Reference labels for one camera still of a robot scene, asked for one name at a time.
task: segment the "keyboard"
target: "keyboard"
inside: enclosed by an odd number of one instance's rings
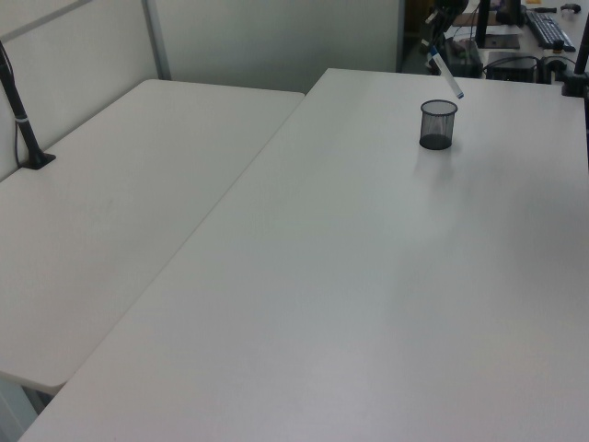
[[[527,11],[527,26],[532,29],[539,45],[544,49],[553,49],[554,41],[564,41],[565,52],[575,52],[569,36],[560,28],[559,24],[548,14],[538,14],[538,12]]]

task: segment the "white surface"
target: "white surface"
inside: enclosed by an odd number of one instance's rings
[[[0,184],[0,374],[55,392],[300,94],[147,81]]]
[[[399,0],[150,0],[172,79],[307,91],[329,67],[396,70]]]
[[[157,77],[140,0],[94,0],[5,46],[43,149]],[[2,90],[0,180],[16,168],[13,133],[14,115]]]
[[[583,102],[463,88],[328,71],[22,441],[584,441]]]
[[[0,379],[0,441],[17,442],[36,418],[22,388]]]
[[[75,0],[0,0],[0,36],[73,3]]]

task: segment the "table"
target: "table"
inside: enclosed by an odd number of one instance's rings
[[[147,81],[0,183],[0,376],[55,393],[302,97]]]
[[[468,4],[466,12],[473,11],[479,2],[472,1]],[[581,44],[581,39],[583,37],[583,30],[585,27],[585,22],[587,20],[587,15],[589,13],[589,2],[587,0],[578,0],[575,3],[581,6],[581,12],[579,14],[573,14],[572,12],[565,11],[564,14],[560,12],[560,7],[567,2],[564,1],[557,1],[557,0],[543,0],[541,5],[528,5],[525,0],[522,0],[522,5],[528,8],[534,7],[556,7],[558,9],[557,14],[549,14],[554,20],[560,25],[560,28],[569,36],[571,41],[574,43],[577,52],[563,52],[561,55],[571,60],[577,60],[577,54],[579,52],[579,45]],[[524,32],[522,35],[519,36],[520,42],[520,49],[519,50],[508,50],[502,49],[500,51],[504,52],[526,52],[531,55],[536,56],[537,58],[542,58],[545,56],[544,51],[542,48],[538,46],[538,42],[534,34],[532,33],[531,29],[525,25],[522,28]],[[489,59],[489,53],[494,50],[479,50],[479,55],[481,61],[486,64]],[[567,65],[573,69],[572,64],[567,62]]]
[[[328,70],[22,442],[585,440],[583,101],[462,86]]]

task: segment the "black mesh pen holder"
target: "black mesh pen holder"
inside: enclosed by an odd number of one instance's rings
[[[457,111],[458,106],[445,99],[432,99],[423,103],[420,145],[430,150],[450,147]]]

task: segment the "monitor stand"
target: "monitor stand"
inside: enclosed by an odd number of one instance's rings
[[[517,35],[485,35],[479,49],[519,49],[519,38]]]

